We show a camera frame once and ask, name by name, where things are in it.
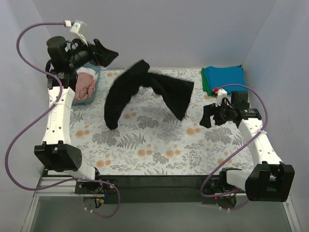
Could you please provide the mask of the black t shirt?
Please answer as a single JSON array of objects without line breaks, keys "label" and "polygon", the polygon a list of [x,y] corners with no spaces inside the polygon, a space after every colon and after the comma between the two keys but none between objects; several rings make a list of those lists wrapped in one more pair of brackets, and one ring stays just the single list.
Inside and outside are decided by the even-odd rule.
[{"label": "black t shirt", "polygon": [[178,120],[183,120],[194,90],[194,82],[149,71],[150,65],[143,59],[120,74],[112,83],[104,105],[106,126],[114,130],[125,107],[138,94],[151,91],[150,102],[162,98],[167,108]]}]

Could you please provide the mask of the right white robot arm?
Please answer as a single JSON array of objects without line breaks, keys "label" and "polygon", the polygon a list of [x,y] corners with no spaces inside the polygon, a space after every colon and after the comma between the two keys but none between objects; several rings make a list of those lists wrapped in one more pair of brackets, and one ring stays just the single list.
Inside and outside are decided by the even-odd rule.
[{"label": "right white robot arm", "polygon": [[226,194],[242,190],[250,201],[284,202],[287,200],[295,171],[284,164],[274,151],[264,130],[262,117],[257,109],[250,107],[246,91],[233,91],[227,99],[224,89],[215,90],[216,101],[204,106],[200,125],[220,126],[231,121],[236,124],[246,141],[253,159],[254,169],[248,173],[238,168],[223,168],[218,178],[208,176],[201,189],[204,194]]}]

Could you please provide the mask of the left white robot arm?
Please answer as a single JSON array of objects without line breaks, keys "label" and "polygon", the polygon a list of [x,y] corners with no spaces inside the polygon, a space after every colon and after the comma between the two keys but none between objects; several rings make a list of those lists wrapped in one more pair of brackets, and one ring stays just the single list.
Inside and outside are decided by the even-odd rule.
[{"label": "left white robot arm", "polygon": [[48,170],[88,179],[87,189],[98,193],[103,182],[96,177],[97,170],[83,161],[79,148],[71,145],[71,108],[94,101],[100,73],[97,67],[107,67],[119,54],[105,48],[98,39],[88,43],[55,36],[46,45],[50,60],[45,70],[52,110],[42,144],[35,146],[34,154]]}]

